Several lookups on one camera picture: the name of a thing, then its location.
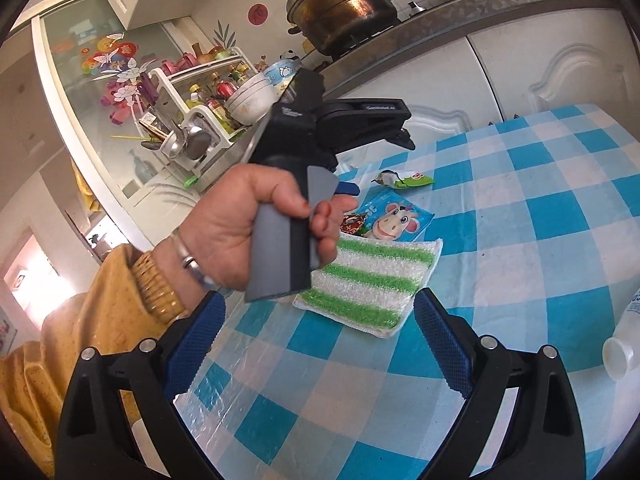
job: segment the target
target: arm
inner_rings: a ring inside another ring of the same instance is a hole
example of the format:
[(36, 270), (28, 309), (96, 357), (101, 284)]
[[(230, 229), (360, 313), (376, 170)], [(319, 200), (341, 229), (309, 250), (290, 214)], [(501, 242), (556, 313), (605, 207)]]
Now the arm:
[[(262, 202), (298, 218), (311, 213), (289, 173), (244, 165), (227, 172), (180, 226), (183, 243), (217, 283), (244, 290), (252, 225)], [(316, 209), (311, 228), (320, 238), (324, 264), (337, 254), (343, 212), (355, 206), (353, 198), (340, 197)], [(116, 248), (89, 292), (47, 317), (41, 341), (0, 360), (0, 410), (49, 477), (63, 399), (79, 353), (87, 346), (102, 354), (130, 351), (144, 338), (159, 338), (177, 317), (188, 316), (205, 291), (180, 263), (171, 239), (146, 254), (131, 246)], [(123, 399), (133, 423), (140, 418), (138, 410), (130, 393)]]

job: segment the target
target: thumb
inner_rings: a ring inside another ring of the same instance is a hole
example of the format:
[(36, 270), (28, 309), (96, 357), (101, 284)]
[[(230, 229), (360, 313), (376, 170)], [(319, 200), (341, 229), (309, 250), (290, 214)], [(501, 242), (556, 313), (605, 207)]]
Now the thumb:
[(257, 202), (273, 203), (279, 212), (295, 218), (311, 215), (311, 208), (289, 171), (257, 164), (247, 164), (244, 170)]

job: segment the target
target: silver bracelet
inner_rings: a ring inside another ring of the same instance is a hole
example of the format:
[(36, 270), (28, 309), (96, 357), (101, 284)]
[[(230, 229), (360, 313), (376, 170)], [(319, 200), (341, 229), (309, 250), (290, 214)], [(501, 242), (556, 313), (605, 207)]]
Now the silver bracelet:
[(178, 256), (182, 260), (182, 268), (188, 270), (191, 275), (195, 278), (195, 280), (205, 289), (213, 290), (222, 294), (225, 298), (228, 298), (233, 293), (233, 289), (226, 288), (219, 283), (215, 282), (215, 280), (211, 279), (207, 276), (202, 270), (200, 270), (200, 266), (195, 260), (191, 253), (184, 245), (184, 242), (180, 238), (180, 227), (174, 229), (171, 233), (171, 238), (174, 241), (175, 249), (178, 251)]

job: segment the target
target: white bottle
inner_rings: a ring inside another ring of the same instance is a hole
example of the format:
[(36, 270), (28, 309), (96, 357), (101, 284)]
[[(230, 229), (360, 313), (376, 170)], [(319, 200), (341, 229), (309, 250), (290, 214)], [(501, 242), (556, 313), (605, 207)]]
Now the white bottle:
[(640, 290), (622, 313), (613, 336), (604, 342), (602, 360), (615, 381), (640, 365)]

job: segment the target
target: yellow sleeve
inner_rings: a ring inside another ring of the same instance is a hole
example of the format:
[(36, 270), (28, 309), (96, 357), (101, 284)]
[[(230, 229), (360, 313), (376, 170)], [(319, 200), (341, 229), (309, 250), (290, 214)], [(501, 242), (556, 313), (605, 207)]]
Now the yellow sleeve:
[[(62, 403), (82, 349), (128, 352), (146, 337), (159, 338), (174, 319), (188, 314), (151, 255), (139, 255), (132, 246), (117, 247), (88, 293), (47, 316), (39, 342), (28, 342), (0, 360), (0, 410), (51, 478)], [(130, 392), (123, 398), (133, 423), (140, 415)]]

